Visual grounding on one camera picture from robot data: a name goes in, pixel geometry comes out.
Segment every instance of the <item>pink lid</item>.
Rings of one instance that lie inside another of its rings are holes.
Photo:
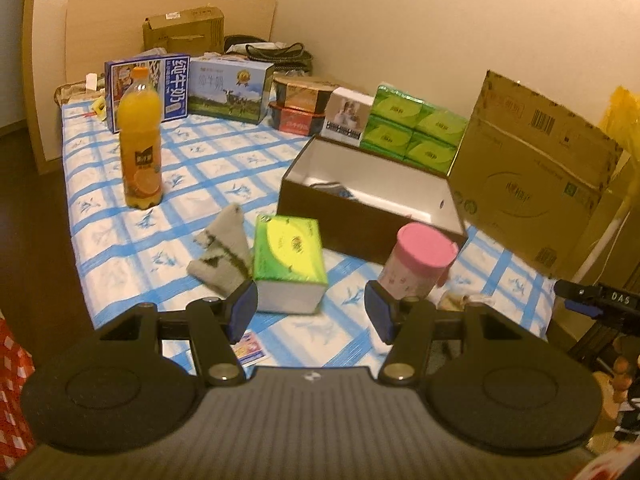
[[[398,258],[416,273],[445,269],[458,256],[458,246],[437,229],[412,222],[398,231]]]

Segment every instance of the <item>wooden headboard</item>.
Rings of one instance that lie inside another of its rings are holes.
[[[66,7],[66,82],[104,71],[104,62],[143,50],[145,18],[211,5],[225,15],[225,35],[271,37],[276,0],[69,0]]]

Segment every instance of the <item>cylindrical canister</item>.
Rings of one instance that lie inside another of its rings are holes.
[[[436,228],[412,222],[398,231],[378,281],[396,300],[426,298],[457,255],[458,246]]]

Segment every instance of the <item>bed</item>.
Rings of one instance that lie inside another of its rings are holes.
[[[193,235],[228,203],[239,203],[250,244],[255,219],[274,212],[282,175],[307,141],[271,128],[190,115],[162,125],[162,203],[127,208],[118,138],[90,111],[68,104],[63,115],[63,167],[69,224],[82,289],[95,326],[140,301],[160,310],[184,308],[212,292],[188,276],[202,254]],[[545,279],[473,226],[445,289],[489,295],[495,308],[542,336],[552,313]],[[364,285],[381,267],[324,250],[329,285],[311,316],[258,313],[250,323],[267,357],[261,365],[368,366],[377,374],[386,348],[364,311]],[[187,343],[163,352],[193,370]]]

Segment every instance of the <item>wooden floor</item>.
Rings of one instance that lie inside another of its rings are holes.
[[[0,309],[36,366],[91,332],[62,171],[38,176],[26,130],[0,137]]]

